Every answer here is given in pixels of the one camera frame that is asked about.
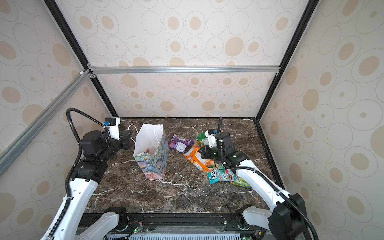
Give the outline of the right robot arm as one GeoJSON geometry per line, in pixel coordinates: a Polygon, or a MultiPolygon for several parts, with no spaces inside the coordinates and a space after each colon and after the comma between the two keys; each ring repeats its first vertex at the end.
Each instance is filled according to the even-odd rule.
{"type": "Polygon", "coordinates": [[[257,226],[270,231],[277,240],[294,240],[313,228],[304,199],[273,183],[244,152],[236,150],[229,133],[213,129],[206,131],[199,153],[202,159],[215,163],[209,174],[212,182],[225,179],[234,182],[240,178],[267,204],[267,210],[251,205],[238,209],[235,219],[241,230],[257,226]]]}

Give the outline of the white paper bag colourful print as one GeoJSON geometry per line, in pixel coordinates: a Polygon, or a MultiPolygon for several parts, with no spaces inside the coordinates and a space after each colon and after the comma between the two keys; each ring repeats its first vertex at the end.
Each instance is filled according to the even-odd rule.
{"type": "Polygon", "coordinates": [[[169,144],[163,125],[141,126],[136,136],[133,157],[147,179],[165,179],[169,144]]]}

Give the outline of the small purple candy bag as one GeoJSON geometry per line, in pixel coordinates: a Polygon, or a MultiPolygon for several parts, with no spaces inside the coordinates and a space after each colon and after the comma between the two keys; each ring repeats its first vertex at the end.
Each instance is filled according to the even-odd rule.
{"type": "Polygon", "coordinates": [[[171,149],[174,149],[180,153],[186,153],[187,150],[194,145],[193,140],[188,139],[188,138],[183,138],[177,134],[174,134],[171,137],[171,141],[169,143],[169,147],[171,149]]]}

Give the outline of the orange snack bag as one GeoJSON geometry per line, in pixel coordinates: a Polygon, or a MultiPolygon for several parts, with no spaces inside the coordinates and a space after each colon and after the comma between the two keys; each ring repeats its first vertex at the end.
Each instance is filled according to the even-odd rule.
{"type": "Polygon", "coordinates": [[[215,168],[215,163],[211,159],[203,159],[199,149],[204,145],[199,141],[195,142],[194,145],[184,153],[184,157],[192,163],[198,170],[203,173],[210,172],[215,168]]]}

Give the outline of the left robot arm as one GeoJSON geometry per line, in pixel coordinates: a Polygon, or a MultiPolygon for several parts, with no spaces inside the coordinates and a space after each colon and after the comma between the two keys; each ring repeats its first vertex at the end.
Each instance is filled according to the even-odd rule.
{"type": "Polygon", "coordinates": [[[108,160],[115,157],[119,150],[130,148],[132,133],[131,130],[119,132],[112,129],[91,131],[83,136],[79,143],[83,159],[75,161],[75,166],[67,176],[67,194],[44,234],[44,240],[100,240],[116,227],[127,227],[125,209],[113,208],[77,236],[86,206],[108,168],[108,160]]]}

